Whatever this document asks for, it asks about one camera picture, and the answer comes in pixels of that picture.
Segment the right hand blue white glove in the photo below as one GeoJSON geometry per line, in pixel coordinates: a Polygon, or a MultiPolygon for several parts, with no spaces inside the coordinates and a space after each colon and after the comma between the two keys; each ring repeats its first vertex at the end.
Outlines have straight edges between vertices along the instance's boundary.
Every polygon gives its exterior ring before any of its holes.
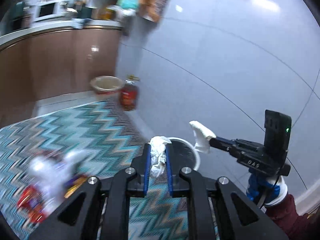
{"type": "Polygon", "coordinates": [[[246,196],[251,200],[260,201],[265,196],[264,206],[274,206],[282,202],[288,194],[287,184],[283,176],[266,177],[263,174],[251,174],[248,180],[246,196]]]}

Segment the maroon right sleeve forearm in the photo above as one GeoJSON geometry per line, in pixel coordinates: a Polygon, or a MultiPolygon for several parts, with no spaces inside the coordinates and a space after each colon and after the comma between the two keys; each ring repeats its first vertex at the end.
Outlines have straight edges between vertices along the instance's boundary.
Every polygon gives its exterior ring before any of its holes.
{"type": "Polygon", "coordinates": [[[313,214],[305,213],[300,216],[291,194],[287,194],[279,204],[267,206],[266,214],[289,239],[319,239],[319,210],[313,214]]]}

